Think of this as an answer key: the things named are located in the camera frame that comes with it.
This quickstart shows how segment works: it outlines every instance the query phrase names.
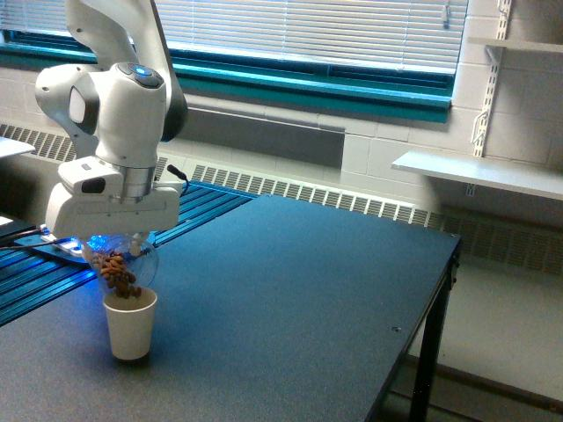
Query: wall shelf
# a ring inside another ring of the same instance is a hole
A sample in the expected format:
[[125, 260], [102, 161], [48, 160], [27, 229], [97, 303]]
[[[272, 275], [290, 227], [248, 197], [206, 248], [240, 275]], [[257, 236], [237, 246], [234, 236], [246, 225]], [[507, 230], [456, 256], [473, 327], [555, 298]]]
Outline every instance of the wall shelf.
[[469, 37], [471, 44], [481, 44], [487, 47], [506, 48], [514, 51], [529, 51], [536, 53], [561, 53], [563, 54], [563, 45], [548, 44], [545, 42], [531, 42], [522, 40], [496, 40], [493, 38]]
[[13, 141], [12, 139], [6, 139], [0, 136], [0, 158], [16, 156], [32, 151], [35, 151], [35, 148], [27, 143]]
[[391, 165], [434, 178], [563, 200], [563, 172], [464, 154], [409, 151]]

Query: window blinds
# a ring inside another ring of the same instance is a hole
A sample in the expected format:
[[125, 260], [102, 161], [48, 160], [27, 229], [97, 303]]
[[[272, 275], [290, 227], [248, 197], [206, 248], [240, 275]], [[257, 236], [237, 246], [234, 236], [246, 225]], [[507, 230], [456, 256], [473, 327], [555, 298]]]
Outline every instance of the window blinds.
[[[453, 74], [467, 2], [157, 0], [157, 7], [171, 48]], [[0, 0], [0, 26], [64, 33], [64, 0]]]

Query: table leg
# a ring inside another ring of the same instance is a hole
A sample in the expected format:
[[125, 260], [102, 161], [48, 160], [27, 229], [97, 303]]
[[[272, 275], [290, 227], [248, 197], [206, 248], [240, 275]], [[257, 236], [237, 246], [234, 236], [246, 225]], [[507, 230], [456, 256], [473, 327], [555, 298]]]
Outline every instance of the table leg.
[[428, 412], [432, 381], [434, 380], [438, 353], [440, 351], [440, 341], [442, 340], [443, 323], [450, 298], [451, 272], [446, 277], [448, 279], [444, 281], [440, 293], [438, 293], [426, 318], [419, 364], [416, 371], [416, 381], [414, 383], [413, 401], [411, 402], [410, 422], [425, 421]]

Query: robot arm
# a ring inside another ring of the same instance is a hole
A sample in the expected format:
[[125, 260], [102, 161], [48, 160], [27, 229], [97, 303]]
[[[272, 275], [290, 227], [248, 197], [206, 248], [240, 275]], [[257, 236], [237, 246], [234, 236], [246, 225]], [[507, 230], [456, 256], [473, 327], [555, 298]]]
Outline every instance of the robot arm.
[[83, 238], [169, 229], [181, 184], [153, 182], [157, 145], [180, 131], [187, 105], [154, 0], [68, 0], [67, 13], [71, 33], [99, 63], [44, 70], [38, 103], [71, 139], [90, 137], [97, 146], [59, 166], [62, 183], [51, 193], [47, 226], [57, 237]]

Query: white paper cup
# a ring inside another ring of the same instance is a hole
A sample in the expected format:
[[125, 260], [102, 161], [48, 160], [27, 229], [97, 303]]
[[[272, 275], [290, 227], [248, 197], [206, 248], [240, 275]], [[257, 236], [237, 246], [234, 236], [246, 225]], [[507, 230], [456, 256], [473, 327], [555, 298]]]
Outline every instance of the white paper cup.
[[135, 360], [149, 352], [156, 304], [157, 294], [146, 287], [139, 298], [104, 297], [113, 356]]

